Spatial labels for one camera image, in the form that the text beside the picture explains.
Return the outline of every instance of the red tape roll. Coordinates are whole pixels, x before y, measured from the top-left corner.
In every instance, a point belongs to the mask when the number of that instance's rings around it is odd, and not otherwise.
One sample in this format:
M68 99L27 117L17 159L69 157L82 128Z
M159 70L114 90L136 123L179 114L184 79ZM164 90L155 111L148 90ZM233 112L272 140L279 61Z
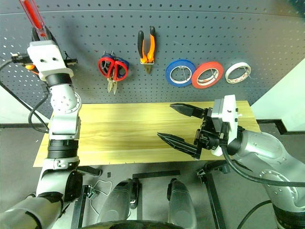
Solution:
M205 80L200 80L199 77L202 73L207 70L216 70L213 72L214 75ZM203 89L210 86L213 86L217 83L224 73L224 68L217 61L211 61L201 64L192 76L192 84L195 88Z

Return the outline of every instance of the orange-handled pliers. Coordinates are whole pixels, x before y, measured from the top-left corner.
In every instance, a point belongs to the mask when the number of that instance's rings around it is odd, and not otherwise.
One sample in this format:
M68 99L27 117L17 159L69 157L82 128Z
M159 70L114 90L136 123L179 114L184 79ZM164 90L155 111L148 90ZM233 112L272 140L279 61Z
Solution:
M144 33L139 31L138 33L138 51L140 54L140 62L144 65L145 71L149 74L151 72L151 67L154 64L154 50L156 46L156 30L153 26L150 26L150 40L151 45L147 56L144 53Z

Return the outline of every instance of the wooden table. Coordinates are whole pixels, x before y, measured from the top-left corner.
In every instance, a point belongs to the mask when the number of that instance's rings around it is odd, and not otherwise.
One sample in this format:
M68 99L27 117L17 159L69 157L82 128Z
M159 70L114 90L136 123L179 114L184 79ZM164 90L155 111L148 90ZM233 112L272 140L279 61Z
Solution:
M80 165L108 165L192 161L191 156L172 149L157 132L180 136L193 143L202 120L187 117L169 107L171 103L149 104L83 104L81 137L78 156ZM201 108L213 107L213 102L188 103ZM247 130L260 132L247 101L237 101L238 124ZM38 150L34 167L41 167L48 152L48 134ZM200 160L221 160L223 157L202 150Z

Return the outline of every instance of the red-handled scissors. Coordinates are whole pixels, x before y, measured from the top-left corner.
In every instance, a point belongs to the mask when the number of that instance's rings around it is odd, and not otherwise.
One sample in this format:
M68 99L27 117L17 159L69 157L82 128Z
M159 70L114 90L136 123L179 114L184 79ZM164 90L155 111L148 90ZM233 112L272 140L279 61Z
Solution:
M127 77L129 63L121 58L114 58L112 55L103 55L98 62L98 67L102 75L107 78L108 92L113 89L116 93L117 82Z

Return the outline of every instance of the pegboard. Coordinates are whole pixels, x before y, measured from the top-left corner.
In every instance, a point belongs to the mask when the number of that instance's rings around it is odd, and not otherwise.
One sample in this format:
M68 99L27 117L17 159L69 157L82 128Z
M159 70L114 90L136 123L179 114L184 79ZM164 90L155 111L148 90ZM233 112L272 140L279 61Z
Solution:
M253 104L305 56L305 1L80 1L36 0L45 24L61 51L79 64L71 67L75 90L83 103L154 103L212 101L226 94ZM26 52L31 25L17 1L1 0L0 56ZM147 75L139 63L137 34L156 28L155 65ZM107 80L97 61L103 52L130 63L117 94L107 93ZM228 84L224 76L214 86L177 88L167 83L165 68L177 59L196 67L218 61L224 69L236 62L252 67L251 77ZM22 100L34 106L42 99L41 81L21 66L10 64L0 72L1 81ZM51 115L47 101L39 109Z

